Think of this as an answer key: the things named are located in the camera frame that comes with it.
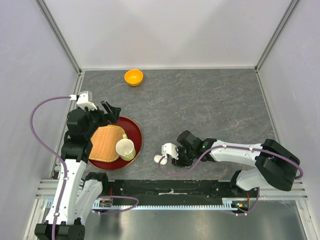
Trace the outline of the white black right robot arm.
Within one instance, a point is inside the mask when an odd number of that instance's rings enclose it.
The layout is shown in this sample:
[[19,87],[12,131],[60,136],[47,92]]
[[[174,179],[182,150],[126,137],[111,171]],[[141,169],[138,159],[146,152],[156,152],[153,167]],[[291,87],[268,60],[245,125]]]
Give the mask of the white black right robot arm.
[[300,160],[273,139],[266,139],[264,143],[235,144],[215,138],[201,140],[185,130],[176,141],[177,145],[167,143],[162,147],[163,154],[170,156],[175,166],[190,168],[194,160],[250,166],[249,170],[238,170],[232,176],[229,191],[235,197],[266,186],[289,192],[295,179],[303,174]]

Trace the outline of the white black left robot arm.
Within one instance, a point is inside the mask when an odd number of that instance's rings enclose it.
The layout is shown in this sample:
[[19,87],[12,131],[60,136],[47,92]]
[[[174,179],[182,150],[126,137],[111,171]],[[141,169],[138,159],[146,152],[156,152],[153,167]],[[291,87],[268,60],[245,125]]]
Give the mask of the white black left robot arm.
[[93,204],[110,191],[105,173],[91,172],[79,189],[93,148],[91,138],[99,127],[117,123],[121,108],[102,101],[100,110],[93,103],[77,107],[67,114],[67,132],[61,154],[60,177],[53,203],[44,223],[38,223],[34,234],[39,240],[82,240],[85,224]]

